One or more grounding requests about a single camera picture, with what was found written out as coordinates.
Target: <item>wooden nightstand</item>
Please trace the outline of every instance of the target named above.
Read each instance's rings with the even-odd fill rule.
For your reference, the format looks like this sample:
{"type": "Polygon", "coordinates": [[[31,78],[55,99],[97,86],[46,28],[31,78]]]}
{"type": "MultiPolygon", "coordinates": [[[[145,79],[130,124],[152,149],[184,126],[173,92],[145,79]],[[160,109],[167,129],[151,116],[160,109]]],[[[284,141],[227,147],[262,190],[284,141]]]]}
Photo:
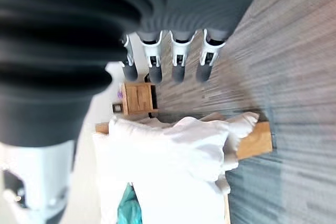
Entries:
{"type": "Polygon", "coordinates": [[[125,115],[157,112],[155,86],[152,83],[123,83],[122,106],[125,115]]]}

